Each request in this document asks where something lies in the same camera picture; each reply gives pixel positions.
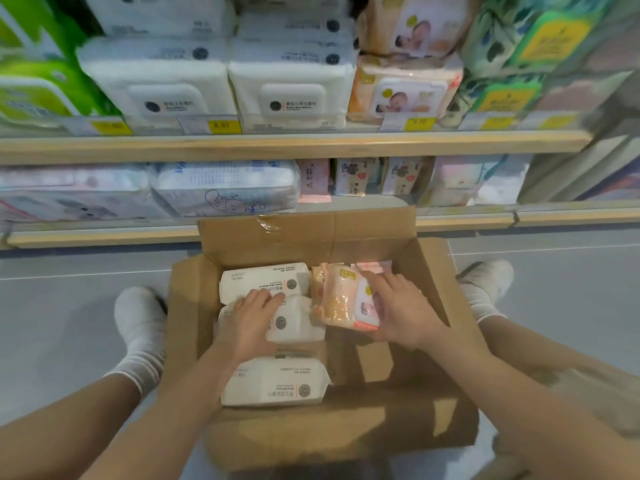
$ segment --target open cardboard box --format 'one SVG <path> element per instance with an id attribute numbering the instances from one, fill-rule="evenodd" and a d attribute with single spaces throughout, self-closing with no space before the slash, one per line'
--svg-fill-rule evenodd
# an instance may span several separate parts
<path id="1" fill-rule="evenodd" d="M 447 243 L 417 238 L 413 207 L 217 218 L 198 227 L 204 253 L 172 270 L 160 394 L 211 345 L 218 282 L 227 269 L 393 260 L 394 272 L 423 291 L 444 323 L 486 346 Z M 427 355 L 334 327 L 322 347 L 333 382 L 322 404 L 222 408 L 205 432 L 217 466 L 245 470 L 475 442 L 476 407 Z"/>

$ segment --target person's left hand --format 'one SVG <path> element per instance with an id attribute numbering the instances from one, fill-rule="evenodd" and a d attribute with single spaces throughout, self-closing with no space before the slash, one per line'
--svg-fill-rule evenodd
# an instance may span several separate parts
<path id="1" fill-rule="evenodd" d="M 249 291 L 245 298 L 236 302 L 214 346 L 227 348 L 235 365 L 256 357 L 274 355 L 277 346 L 267 341 L 267 330 L 284 298 L 284 293 L 271 297 L 265 289 Z"/>

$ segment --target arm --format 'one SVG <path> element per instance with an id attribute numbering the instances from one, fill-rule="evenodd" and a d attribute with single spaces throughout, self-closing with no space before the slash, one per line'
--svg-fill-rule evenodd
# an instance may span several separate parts
<path id="1" fill-rule="evenodd" d="M 366 273 L 384 304 L 374 336 L 427 352 L 505 435 L 532 473 L 549 480 L 640 479 L 630 442 L 446 327 L 402 275 Z"/>
<path id="2" fill-rule="evenodd" d="M 237 366 L 275 352 L 266 341 L 269 322 L 284 295 L 252 290 L 239 300 L 194 368 L 148 412 L 117 436 L 83 480 L 177 480 Z"/>

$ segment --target sock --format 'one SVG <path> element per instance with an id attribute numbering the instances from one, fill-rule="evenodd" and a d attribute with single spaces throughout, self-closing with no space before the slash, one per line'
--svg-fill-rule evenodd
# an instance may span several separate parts
<path id="1" fill-rule="evenodd" d="M 156 388 L 164 370 L 166 313 L 153 291 L 133 287 L 117 298 L 114 317 L 127 345 L 127 355 L 107 375 L 128 377 L 144 399 Z"/>
<path id="2" fill-rule="evenodd" d="M 472 265 L 458 278 L 477 323 L 487 317 L 504 317 L 494 306 L 513 282 L 513 266 L 505 259 Z"/>

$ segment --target floor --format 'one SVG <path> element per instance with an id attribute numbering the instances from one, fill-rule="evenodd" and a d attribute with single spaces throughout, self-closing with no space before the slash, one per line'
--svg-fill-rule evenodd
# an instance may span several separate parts
<path id="1" fill-rule="evenodd" d="M 516 279 L 500 303 L 512 320 L 640 374 L 640 317 L 630 292 L 640 227 L 452 235 L 449 243 L 459 270 L 488 258 L 512 262 Z M 0 254 L 0 425 L 110 370 L 124 355 L 112 316 L 118 293 L 132 285 L 166 293 L 172 263 L 197 252 L 183 245 Z M 494 434 L 483 418 L 476 446 L 395 457 L 393 476 L 468 480 L 491 459 Z M 182 478 L 213 477 L 222 475 L 198 446 Z"/>

